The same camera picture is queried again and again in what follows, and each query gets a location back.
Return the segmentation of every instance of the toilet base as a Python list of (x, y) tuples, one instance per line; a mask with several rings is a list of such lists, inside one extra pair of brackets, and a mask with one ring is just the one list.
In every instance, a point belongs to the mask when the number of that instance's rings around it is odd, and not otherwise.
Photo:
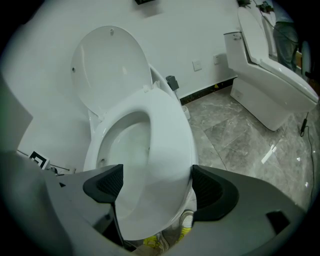
[(230, 95), (271, 131), (279, 129), (291, 114), (256, 86), (238, 77), (233, 80)]

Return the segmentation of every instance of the toilet bowl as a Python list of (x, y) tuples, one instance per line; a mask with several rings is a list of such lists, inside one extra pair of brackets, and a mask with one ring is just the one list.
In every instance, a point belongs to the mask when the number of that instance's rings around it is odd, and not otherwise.
[(115, 26), (97, 28), (81, 40), (71, 78), (90, 119), (83, 170), (123, 164), (115, 201), (123, 239), (144, 239), (169, 227), (194, 193), (191, 167), (198, 163), (175, 94), (133, 36)]
[(228, 66), (237, 74), (231, 96), (276, 131), (291, 113), (308, 112), (318, 95), (300, 76), (268, 57), (268, 44), (252, 14), (238, 9), (241, 32), (224, 34)]

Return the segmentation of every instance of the black baseboard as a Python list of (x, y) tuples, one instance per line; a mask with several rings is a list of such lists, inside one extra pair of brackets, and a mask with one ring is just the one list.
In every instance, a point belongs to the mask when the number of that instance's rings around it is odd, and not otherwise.
[(228, 86), (232, 86), (233, 83), (234, 83), (234, 78), (226, 80), (226, 81), (223, 81), (223, 82), (219, 82), (219, 83), (214, 84), (212, 86), (209, 86), (208, 88), (205, 88), (203, 90), (199, 90), (199, 91), (197, 91), (195, 93), (192, 93), (192, 94), (190, 94), (190, 95), (188, 95), (186, 97), (181, 98), (180, 99), (181, 104), (185, 105), (187, 103), (193, 102), (193, 101), (195, 101), (197, 99), (200, 99), (203, 96), (206, 96), (208, 94), (214, 93), (214, 92), (219, 91), (219, 90), (221, 90), (223, 88), (226, 88)]

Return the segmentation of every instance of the open toilet lid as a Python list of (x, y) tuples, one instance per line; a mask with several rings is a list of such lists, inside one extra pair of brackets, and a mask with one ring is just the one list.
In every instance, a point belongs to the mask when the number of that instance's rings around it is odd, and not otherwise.
[(265, 33), (256, 18), (247, 9), (243, 7), (238, 9), (238, 19), (250, 60), (259, 65), (261, 60), (269, 58)]
[(99, 27), (80, 41), (71, 61), (71, 79), (82, 102), (99, 117), (144, 85), (152, 84), (139, 43), (116, 26)]

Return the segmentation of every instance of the black device on wall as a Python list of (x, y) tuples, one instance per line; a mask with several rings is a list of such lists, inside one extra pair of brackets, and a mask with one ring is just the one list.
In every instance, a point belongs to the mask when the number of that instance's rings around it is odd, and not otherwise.
[(151, 2), (151, 1), (154, 1), (154, 0), (135, 0), (135, 1), (136, 1), (136, 3), (138, 5), (141, 5), (141, 4), (144, 4), (144, 3), (147, 3), (147, 2)]

